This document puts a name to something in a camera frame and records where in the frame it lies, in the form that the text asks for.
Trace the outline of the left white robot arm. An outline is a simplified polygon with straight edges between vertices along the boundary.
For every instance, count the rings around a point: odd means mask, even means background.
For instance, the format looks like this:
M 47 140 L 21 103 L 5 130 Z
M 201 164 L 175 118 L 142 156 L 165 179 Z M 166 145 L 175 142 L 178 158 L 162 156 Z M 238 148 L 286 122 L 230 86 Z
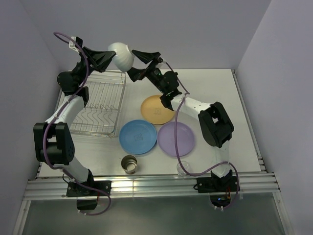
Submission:
M 79 55 L 81 60 L 73 70 L 57 76 L 65 95 L 62 105 L 45 122 L 36 123 L 33 133 L 37 160 L 51 169 L 62 171 L 78 184 L 83 195 L 91 195 L 95 191 L 93 175 L 76 159 L 69 128 L 89 101 L 89 89 L 85 86 L 87 78 L 93 71 L 104 72 L 116 53 L 83 47 Z

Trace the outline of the white ceramic bowl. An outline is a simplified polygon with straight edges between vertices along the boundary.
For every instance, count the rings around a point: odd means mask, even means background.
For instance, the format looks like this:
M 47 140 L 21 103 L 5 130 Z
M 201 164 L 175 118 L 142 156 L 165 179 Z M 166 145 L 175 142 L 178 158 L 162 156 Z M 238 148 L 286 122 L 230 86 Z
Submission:
M 112 61 L 120 71 L 127 72 L 133 67 L 134 55 L 127 44 L 120 42 L 112 43 L 108 46 L 108 50 L 115 52 Z

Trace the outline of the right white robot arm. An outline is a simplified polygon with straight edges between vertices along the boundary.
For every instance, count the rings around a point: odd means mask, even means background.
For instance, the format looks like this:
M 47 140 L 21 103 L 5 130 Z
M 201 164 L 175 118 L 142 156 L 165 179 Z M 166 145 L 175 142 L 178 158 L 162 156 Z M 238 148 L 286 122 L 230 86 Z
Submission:
M 182 112 L 199 121 L 202 136 L 207 144 L 215 149 L 215 163 L 205 170 L 211 172 L 212 187 L 221 191 L 228 186 L 228 177 L 232 176 L 234 166 L 229 161 L 229 142 L 234 125 L 224 106 L 220 102 L 204 103 L 189 97 L 189 92 L 179 91 L 183 87 L 178 73 L 172 68 L 162 73 L 159 66 L 166 61 L 159 52 L 131 50 L 131 55 L 138 58 L 147 67 L 131 67 L 127 74 L 133 82 L 147 78 L 161 93 L 160 101 L 164 108 L 176 113 Z

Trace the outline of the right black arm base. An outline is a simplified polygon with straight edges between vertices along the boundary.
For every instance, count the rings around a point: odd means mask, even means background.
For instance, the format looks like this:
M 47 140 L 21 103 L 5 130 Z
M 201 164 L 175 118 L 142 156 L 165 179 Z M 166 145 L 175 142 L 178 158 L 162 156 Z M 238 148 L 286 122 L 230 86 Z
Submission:
M 210 177 L 200 177 L 196 181 L 193 189 L 198 193 L 210 194 L 211 203 L 219 208 L 229 206 L 232 201 L 231 193 L 240 190 L 238 179 L 233 176 L 232 170 L 221 178 L 212 172 Z

